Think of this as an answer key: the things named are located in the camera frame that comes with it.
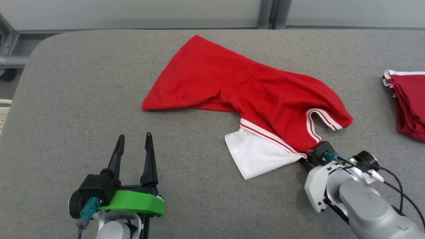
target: white wall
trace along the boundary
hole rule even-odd
[[[292,0],[286,25],[425,27],[425,0]]]
[[[256,27],[260,0],[0,0],[18,31]]]

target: clothing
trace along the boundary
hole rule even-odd
[[[172,58],[142,105],[181,107],[241,115],[240,129],[225,140],[245,179],[306,158],[321,139],[313,113],[333,130],[353,120],[323,82],[260,64],[198,35]]]
[[[425,71],[387,70],[382,80],[393,93],[397,109],[397,129],[425,141]]]

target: gray table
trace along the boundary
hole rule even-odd
[[[167,202],[166,216],[151,222],[150,238],[355,238],[332,210],[313,210],[300,164],[243,180],[224,142],[238,129],[237,114],[140,109],[194,34],[329,85],[354,122],[333,132],[316,120],[318,134],[346,156],[370,151],[425,212],[425,145],[396,131],[392,97],[381,82],[386,69],[424,70],[424,31],[84,31],[46,39],[25,67],[0,138],[1,238],[76,238],[71,193],[107,166],[120,134],[126,136],[121,180],[137,183],[148,131]],[[396,192],[375,186],[398,205]],[[408,203],[404,212],[420,223]],[[96,230],[94,222],[83,238]]]

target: green bracket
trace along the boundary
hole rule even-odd
[[[115,193],[108,206],[100,206],[99,209],[164,215],[165,202],[152,194],[122,190]]]

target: white plastic basket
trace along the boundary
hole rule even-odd
[[[11,100],[0,100],[0,104],[12,104]],[[7,113],[9,112],[9,107],[0,107],[0,135],[1,131],[3,130],[4,122],[6,121]]]

